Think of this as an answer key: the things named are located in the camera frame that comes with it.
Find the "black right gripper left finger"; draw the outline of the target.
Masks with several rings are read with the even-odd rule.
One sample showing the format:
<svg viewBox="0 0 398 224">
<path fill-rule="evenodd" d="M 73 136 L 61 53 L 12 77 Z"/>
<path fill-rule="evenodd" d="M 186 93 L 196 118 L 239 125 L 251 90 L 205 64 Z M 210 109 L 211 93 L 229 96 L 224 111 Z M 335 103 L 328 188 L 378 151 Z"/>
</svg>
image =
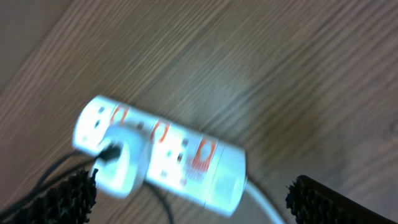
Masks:
<svg viewBox="0 0 398 224">
<path fill-rule="evenodd" d="M 36 197 L 16 212 L 1 218 L 1 224 L 84 224 L 96 204 L 97 170 L 80 170 L 56 187 Z"/>
</svg>

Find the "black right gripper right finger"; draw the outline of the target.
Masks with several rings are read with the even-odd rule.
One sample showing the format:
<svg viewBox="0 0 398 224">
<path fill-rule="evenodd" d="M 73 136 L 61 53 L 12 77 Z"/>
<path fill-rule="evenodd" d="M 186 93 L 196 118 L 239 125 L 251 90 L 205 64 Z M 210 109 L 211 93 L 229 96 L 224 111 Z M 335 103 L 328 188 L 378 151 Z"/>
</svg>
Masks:
<svg viewBox="0 0 398 224">
<path fill-rule="evenodd" d="M 288 190 L 286 206 L 298 224 L 397 224 L 306 175 Z"/>
</svg>

